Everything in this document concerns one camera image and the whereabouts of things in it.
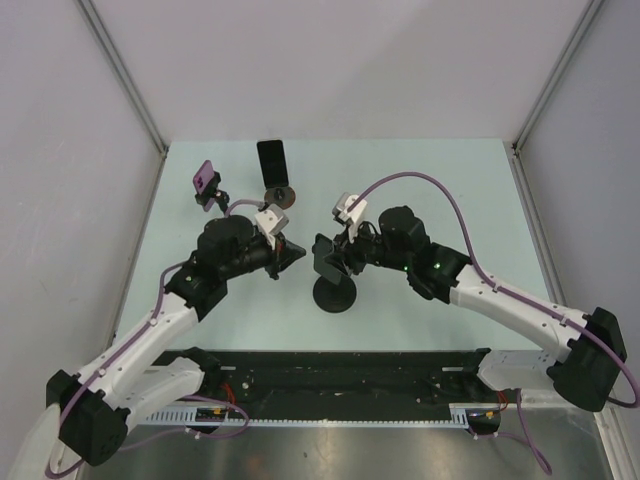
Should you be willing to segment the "black phone stand round base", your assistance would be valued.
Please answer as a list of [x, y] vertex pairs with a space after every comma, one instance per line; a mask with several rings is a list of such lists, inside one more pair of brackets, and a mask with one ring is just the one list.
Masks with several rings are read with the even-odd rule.
[[316, 274], [318, 278], [314, 283], [312, 296], [321, 310], [338, 314], [353, 306], [357, 298], [357, 288], [351, 277], [343, 277], [341, 280], [327, 280], [318, 273]]

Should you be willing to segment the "black ball-joint phone stand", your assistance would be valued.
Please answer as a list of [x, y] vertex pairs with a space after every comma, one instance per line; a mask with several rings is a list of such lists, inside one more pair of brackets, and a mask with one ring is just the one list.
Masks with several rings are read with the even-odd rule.
[[213, 180], [208, 184], [202, 194], [195, 194], [196, 203], [202, 207], [204, 212], [209, 212], [216, 205], [222, 213], [229, 207], [229, 194], [220, 189], [221, 175], [215, 171]]

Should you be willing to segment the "black smartphone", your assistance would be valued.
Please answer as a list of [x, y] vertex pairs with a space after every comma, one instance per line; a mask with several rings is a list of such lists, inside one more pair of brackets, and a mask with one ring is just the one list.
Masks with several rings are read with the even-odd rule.
[[312, 246], [313, 268], [321, 276], [326, 276], [329, 265], [326, 263], [325, 258], [332, 253], [332, 249], [332, 241], [328, 237], [323, 234], [315, 236]]

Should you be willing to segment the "purple smartphone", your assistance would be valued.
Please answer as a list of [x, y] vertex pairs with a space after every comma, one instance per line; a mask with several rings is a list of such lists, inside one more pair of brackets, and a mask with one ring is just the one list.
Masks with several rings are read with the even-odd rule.
[[215, 170], [210, 160], [205, 160], [193, 177], [193, 186], [197, 194], [202, 194], [213, 180]]

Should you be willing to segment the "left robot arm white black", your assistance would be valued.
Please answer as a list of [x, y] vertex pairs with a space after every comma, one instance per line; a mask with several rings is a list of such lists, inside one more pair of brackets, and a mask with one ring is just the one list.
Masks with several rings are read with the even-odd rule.
[[178, 358], [155, 378], [143, 374], [222, 301], [229, 280], [259, 269], [278, 279], [305, 256], [286, 239], [288, 222], [275, 205], [253, 218], [209, 221], [189, 258], [163, 271], [154, 307], [128, 334], [76, 373], [52, 375], [46, 403], [59, 406], [58, 438], [81, 463], [103, 464], [141, 420], [174, 401], [193, 394], [207, 400], [219, 392], [220, 374], [189, 358]]

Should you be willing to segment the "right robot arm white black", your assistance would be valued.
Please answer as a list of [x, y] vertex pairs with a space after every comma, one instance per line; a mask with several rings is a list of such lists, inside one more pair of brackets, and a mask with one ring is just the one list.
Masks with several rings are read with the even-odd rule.
[[599, 412], [611, 399], [627, 359], [613, 313], [542, 301], [480, 273], [468, 255], [433, 242], [407, 206], [385, 210], [376, 227], [363, 221], [332, 239], [319, 234], [312, 252], [314, 299], [326, 311], [352, 306], [352, 278], [366, 266], [401, 271], [422, 298], [480, 313], [538, 345], [551, 358], [543, 383], [572, 405]]

